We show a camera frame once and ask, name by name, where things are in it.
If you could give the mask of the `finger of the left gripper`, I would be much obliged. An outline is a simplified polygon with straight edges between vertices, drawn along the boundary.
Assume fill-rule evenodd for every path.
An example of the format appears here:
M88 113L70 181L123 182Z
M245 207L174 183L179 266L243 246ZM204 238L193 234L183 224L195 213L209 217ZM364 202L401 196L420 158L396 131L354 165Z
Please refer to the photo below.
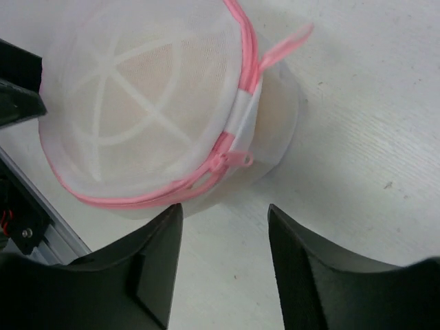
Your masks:
M42 59L1 40L1 128L47 113L39 94Z

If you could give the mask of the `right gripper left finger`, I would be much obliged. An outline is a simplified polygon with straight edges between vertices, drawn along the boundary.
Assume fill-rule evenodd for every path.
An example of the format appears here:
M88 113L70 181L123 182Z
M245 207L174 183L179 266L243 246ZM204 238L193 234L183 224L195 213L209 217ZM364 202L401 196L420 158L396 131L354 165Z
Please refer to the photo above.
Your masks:
M69 265L1 255L2 329L166 329L182 240L176 204Z

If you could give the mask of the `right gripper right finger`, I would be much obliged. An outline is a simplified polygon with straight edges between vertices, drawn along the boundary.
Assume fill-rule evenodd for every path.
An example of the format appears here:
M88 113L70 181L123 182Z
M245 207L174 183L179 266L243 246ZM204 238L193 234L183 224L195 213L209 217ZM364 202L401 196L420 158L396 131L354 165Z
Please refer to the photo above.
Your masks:
M286 329L438 329L439 258L404 267L343 248L274 204L267 220Z

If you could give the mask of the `white mesh laundry bag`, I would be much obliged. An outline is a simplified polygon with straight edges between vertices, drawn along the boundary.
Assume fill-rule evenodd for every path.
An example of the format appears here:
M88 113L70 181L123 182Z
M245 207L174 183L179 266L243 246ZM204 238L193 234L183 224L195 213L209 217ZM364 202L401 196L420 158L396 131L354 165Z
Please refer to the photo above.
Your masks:
M279 164L313 25L260 43L238 1L70 1L43 55L41 146L61 185L126 218L191 214Z

